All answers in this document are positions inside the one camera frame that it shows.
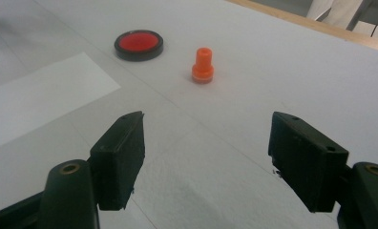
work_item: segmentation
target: white table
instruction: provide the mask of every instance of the white table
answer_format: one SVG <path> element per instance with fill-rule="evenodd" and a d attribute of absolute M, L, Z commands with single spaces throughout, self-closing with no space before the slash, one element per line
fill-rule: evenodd
<path fill-rule="evenodd" d="M 116 57 L 137 29 L 161 34 L 161 56 Z M 206 85 L 190 78 L 199 47 L 214 52 Z M 0 0 L 0 209 L 134 111 L 146 159 L 102 228 L 337 228 L 272 174 L 271 115 L 303 118 L 348 165 L 378 163 L 378 51 L 221 0 Z"/>

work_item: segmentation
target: chair leg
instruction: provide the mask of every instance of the chair leg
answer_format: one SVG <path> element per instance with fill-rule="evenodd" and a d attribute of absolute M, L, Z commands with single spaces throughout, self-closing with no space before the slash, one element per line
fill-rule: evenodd
<path fill-rule="evenodd" d="M 346 29 L 348 31 L 353 31 L 355 29 L 356 24 L 358 24 L 359 18 L 361 17 L 362 13 L 366 11 L 366 9 L 373 3 L 373 0 L 363 0 L 361 5 L 359 6 L 358 10 L 350 20 L 349 24 L 347 25 Z"/>

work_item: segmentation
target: round red and black button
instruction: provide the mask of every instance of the round red and black button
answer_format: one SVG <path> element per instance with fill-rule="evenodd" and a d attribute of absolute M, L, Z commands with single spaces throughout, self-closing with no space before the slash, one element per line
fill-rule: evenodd
<path fill-rule="evenodd" d="M 163 39 L 154 31 L 128 31 L 115 40 L 115 50 L 124 60 L 149 60 L 162 53 Z"/>

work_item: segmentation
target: orange cap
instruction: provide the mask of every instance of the orange cap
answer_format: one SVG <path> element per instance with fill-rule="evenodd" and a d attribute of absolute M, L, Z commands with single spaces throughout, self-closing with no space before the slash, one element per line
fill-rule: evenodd
<path fill-rule="evenodd" d="M 212 51 L 200 48 L 196 53 L 196 64 L 192 67 L 192 78 L 197 83 L 208 83 L 213 79 Z"/>

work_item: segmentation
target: orange peg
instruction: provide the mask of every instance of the orange peg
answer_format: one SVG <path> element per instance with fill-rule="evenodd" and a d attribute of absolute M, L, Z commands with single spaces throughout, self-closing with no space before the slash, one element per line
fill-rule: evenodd
<path fill-rule="evenodd" d="M 200 48 L 196 53 L 196 64 L 192 67 L 192 78 L 197 83 L 209 83 L 213 79 L 212 51 Z"/>

